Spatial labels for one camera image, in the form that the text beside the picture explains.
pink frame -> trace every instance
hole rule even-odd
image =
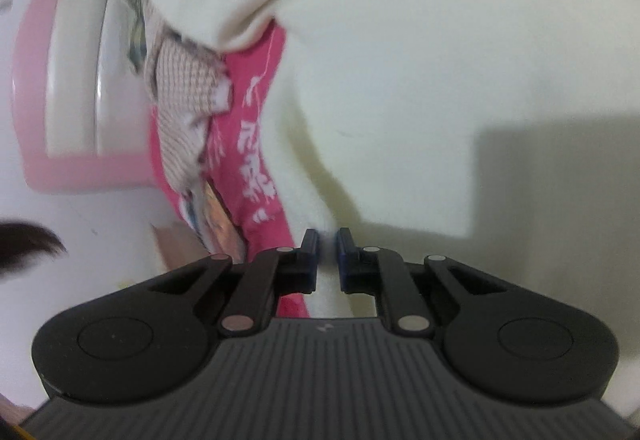
[[[149,153],[47,156],[47,64],[57,4],[58,0],[31,0],[15,43],[12,107],[27,184],[41,192],[155,185]]]

dark hair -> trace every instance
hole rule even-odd
[[[26,222],[0,221],[0,279],[29,266],[39,254],[59,254],[65,247],[49,229]]]

white towel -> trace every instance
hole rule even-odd
[[[640,405],[640,0],[152,0],[189,38],[287,30],[262,151],[292,229],[446,254],[607,322]]]

ridged gray surface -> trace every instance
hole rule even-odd
[[[38,440],[621,440],[599,401],[524,409],[457,380],[423,340],[376,319],[274,319],[225,341],[191,382],[130,407],[54,399],[25,426]]]

white floor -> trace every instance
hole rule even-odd
[[[0,285],[0,393],[37,406],[46,396],[31,363],[34,333],[62,309],[152,276],[149,226],[174,215],[152,189],[49,196],[26,186],[10,115],[10,62],[28,1],[14,0],[10,11],[0,13],[0,218],[50,227],[68,254]]]

